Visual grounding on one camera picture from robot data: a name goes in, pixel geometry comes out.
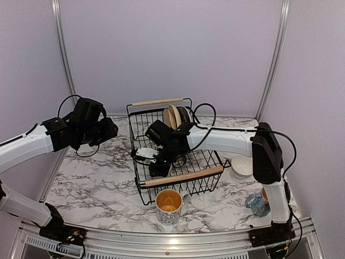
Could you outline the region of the black wire dish rack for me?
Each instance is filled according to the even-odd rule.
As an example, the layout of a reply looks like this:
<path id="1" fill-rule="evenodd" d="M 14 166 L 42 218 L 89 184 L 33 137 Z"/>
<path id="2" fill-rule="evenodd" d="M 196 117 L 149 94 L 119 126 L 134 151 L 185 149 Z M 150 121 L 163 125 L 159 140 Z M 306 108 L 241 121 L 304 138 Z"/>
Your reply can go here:
<path id="1" fill-rule="evenodd" d="M 155 202 L 164 189 L 190 195 L 212 192 L 224 171 L 231 167 L 216 151 L 189 151 L 180 139 L 168 136 L 174 130 L 161 127 L 164 109 L 128 111 L 135 184 L 145 206 Z"/>

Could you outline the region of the plain cream yellow plate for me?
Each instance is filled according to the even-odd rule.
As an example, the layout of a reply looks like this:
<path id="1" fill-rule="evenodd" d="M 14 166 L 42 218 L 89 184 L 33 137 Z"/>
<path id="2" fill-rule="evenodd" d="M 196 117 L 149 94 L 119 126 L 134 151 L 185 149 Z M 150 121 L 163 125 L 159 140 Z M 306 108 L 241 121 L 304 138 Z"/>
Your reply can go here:
<path id="1" fill-rule="evenodd" d="M 172 113 L 172 117 L 175 121 L 172 125 L 173 125 L 173 128 L 176 130 L 182 123 L 180 113 L 177 107 L 174 105 L 169 105 L 168 110 Z"/>

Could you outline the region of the cream gold rimmed plate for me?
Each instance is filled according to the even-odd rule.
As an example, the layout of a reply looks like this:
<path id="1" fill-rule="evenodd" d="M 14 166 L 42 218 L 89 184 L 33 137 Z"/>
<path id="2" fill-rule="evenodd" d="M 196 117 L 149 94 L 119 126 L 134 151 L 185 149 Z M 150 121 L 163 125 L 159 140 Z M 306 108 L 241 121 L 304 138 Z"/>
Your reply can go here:
<path id="1" fill-rule="evenodd" d="M 175 120 L 173 118 L 172 113 L 169 111 L 168 108 L 165 108 L 164 111 L 163 111 L 163 122 L 167 126 L 175 129 L 175 124 L 174 124 Z"/>

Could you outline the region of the grey reindeer plate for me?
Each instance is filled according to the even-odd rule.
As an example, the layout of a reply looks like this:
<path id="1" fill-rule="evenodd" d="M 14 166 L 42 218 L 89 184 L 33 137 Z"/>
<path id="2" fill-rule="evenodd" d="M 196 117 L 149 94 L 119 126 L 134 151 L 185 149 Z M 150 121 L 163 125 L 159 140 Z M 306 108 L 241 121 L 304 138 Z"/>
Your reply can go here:
<path id="1" fill-rule="evenodd" d="M 178 107 L 180 113 L 181 122 L 190 122 L 189 113 L 184 106 Z"/>

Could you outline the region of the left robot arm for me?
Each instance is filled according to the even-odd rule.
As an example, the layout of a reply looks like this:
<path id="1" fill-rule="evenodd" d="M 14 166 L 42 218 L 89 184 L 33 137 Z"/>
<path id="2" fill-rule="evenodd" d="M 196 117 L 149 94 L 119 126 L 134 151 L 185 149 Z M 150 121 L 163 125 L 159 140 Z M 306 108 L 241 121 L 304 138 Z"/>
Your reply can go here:
<path id="1" fill-rule="evenodd" d="M 71 147 L 99 147 L 118 134 L 102 103 L 80 97 L 74 110 L 64 117 L 35 124 L 29 131 L 1 143 L 1 173 L 37 156 Z M 54 206 L 36 202 L 1 184 L 1 210 L 46 228 L 56 240 L 68 236 L 68 228 Z"/>

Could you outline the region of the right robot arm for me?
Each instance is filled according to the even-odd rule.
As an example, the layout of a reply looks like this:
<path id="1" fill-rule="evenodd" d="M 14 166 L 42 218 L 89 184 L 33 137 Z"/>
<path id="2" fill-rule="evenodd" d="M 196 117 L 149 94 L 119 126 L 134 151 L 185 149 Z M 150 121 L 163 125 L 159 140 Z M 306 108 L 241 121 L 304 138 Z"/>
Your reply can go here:
<path id="1" fill-rule="evenodd" d="M 231 163 L 246 164 L 266 192 L 274 223 L 268 228 L 267 237 L 278 242 L 288 233 L 286 223 L 292 218 L 290 194 L 282 149 L 275 137 L 277 132 L 271 130 L 269 124 L 261 122 L 257 127 L 229 128 L 183 122 L 173 129 L 156 120 L 145 135 L 159 147 L 151 170 L 167 171 L 172 163 L 195 150 L 233 154 Z"/>

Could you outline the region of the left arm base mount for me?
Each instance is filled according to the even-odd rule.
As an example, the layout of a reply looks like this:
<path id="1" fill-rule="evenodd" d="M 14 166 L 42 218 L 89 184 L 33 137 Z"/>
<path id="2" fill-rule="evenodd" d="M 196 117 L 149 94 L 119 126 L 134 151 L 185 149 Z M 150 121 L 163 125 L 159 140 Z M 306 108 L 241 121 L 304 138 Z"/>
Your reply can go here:
<path id="1" fill-rule="evenodd" d="M 84 243 L 86 229 L 63 225 L 59 230 L 41 228 L 39 235 L 62 244 L 81 246 Z"/>

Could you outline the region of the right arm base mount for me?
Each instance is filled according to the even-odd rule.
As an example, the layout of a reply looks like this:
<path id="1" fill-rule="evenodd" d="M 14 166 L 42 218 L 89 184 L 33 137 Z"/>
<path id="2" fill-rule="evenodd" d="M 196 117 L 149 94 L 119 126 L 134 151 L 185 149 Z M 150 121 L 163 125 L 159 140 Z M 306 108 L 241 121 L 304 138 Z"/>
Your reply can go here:
<path id="1" fill-rule="evenodd" d="M 289 227 L 286 229 L 270 226 L 249 231 L 249 239 L 252 247 L 267 246 L 283 241 L 289 241 L 295 237 L 295 232 Z"/>

